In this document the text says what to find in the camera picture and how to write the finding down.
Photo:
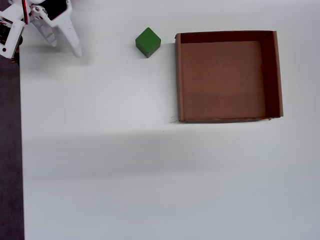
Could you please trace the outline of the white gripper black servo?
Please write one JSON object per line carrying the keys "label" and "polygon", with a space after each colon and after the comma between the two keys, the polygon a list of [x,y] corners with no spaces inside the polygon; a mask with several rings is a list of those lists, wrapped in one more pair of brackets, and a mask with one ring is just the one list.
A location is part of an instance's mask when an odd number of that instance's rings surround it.
{"label": "white gripper black servo", "polygon": [[67,40],[74,56],[80,58],[82,47],[71,21],[72,10],[70,0],[31,0],[30,22],[52,47],[57,46],[52,28],[55,27]]}

